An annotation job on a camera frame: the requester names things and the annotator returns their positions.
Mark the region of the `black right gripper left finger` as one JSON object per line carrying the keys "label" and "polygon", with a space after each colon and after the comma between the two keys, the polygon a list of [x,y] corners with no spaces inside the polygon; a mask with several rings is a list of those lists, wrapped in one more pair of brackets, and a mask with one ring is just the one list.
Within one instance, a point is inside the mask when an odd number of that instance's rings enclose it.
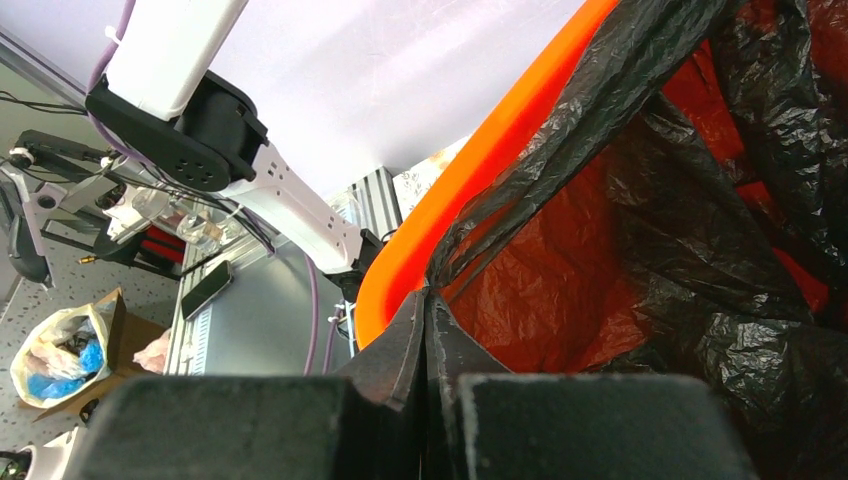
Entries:
{"label": "black right gripper left finger", "polygon": [[112,392],[70,479],[416,479],[424,293],[323,376],[142,376]]}

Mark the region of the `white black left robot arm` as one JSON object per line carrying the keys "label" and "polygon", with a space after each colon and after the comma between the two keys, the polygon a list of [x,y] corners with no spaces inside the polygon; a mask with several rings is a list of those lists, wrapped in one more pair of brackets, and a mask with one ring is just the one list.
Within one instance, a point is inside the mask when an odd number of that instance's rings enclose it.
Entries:
{"label": "white black left robot arm", "polygon": [[89,81],[85,108],[121,154],[182,188],[257,216],[355,303],[383,245],[294,173],[255,103],[210,66],[241,1],[129,1]]}

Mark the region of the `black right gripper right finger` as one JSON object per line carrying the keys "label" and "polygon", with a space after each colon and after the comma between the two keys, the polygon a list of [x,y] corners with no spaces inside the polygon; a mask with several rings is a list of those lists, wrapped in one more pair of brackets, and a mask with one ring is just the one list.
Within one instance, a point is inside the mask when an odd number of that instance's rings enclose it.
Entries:
{"label": "black right gripper right finger", "polygon": [[677,375],[509,371],[431,293],[428,479],[752,479],[707,386]]}

